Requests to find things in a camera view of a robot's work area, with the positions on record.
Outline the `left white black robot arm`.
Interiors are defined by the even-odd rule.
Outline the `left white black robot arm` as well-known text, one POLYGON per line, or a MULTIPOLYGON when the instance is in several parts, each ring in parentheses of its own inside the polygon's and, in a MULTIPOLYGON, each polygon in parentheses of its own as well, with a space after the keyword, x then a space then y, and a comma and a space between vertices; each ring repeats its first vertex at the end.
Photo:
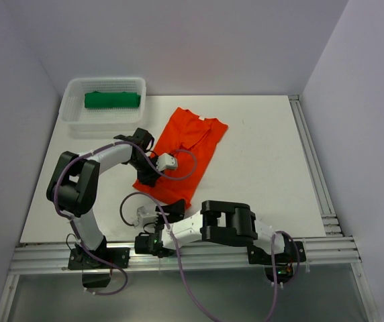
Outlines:
POLYGON ((156 171, 157 155, 147 156, 154 144, 153 136, 138 128, 130 136, 118 135, 111 144, 92 152, 60 155, 46 191, 61 216, 70 220, 80 244, 86 247, 84 261, 93 268, 107 262, 108 251, 103 247, 105 236, 99 229, 93 205, 97 197, 99 175, 118 164, 131 165, 137 179, 154 186, 160 174, 156 171))

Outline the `orange polo t shirt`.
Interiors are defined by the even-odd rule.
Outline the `orange polo t shirt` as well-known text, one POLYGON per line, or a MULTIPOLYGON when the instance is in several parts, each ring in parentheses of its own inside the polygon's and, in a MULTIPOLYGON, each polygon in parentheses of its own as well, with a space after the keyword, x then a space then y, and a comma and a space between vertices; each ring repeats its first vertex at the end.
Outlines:
POLYGON ((154 148, 158 155, 172 154, 178 161, 178 168, 166 171, 170 178, 160 177, 154 187, 138 181, 133 187, 165 204, 183 199, 186 208, 189 208, 217 145, 227 130, 228 125, 219 119, 202 119, 190 110, 178 107, 154 148))

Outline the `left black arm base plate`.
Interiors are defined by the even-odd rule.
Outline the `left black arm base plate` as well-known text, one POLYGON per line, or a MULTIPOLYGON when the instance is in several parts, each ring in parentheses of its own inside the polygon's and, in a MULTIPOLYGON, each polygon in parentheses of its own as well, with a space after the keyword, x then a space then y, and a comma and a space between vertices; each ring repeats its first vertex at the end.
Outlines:
POLYGON ((70 252, 67 268, 69 270, 97 270, 109 269, 117 266, 127 268, 130 258, 130 248, 107 248, 88 255, 81 247, 70 252))

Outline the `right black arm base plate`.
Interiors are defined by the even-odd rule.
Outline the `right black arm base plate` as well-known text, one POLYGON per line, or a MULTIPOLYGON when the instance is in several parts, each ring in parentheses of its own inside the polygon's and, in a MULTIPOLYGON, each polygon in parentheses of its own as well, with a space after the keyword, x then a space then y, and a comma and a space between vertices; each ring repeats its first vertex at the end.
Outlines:
MULTIPOLYGON (((264 251, 256 246, 247 247, 248 263, 270 266, 271 255, 269 251, 264 251)), ((275 254, 275 263, 277 266, 282 266, 289 262, 303 263, 307 260, 303 243, 301 241, 288 241, 285 243, 285 249, 280 254, 275 254)))

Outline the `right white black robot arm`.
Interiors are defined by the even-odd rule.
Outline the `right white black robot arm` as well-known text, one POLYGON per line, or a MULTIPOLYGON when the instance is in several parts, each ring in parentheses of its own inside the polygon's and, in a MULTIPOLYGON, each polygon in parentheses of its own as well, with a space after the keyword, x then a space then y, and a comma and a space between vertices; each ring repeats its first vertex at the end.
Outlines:
POLYGON ((138 223, 153 226, 134 241, 137 254, 164 258, 194 242, 245 247, 257 254, 283 261, 291 253, 289 238, 256 218, 250 206, 226 201, 204 201, 201 209, 185 216, 186 201, 155 207, 152 213, 137 211, 138 223))

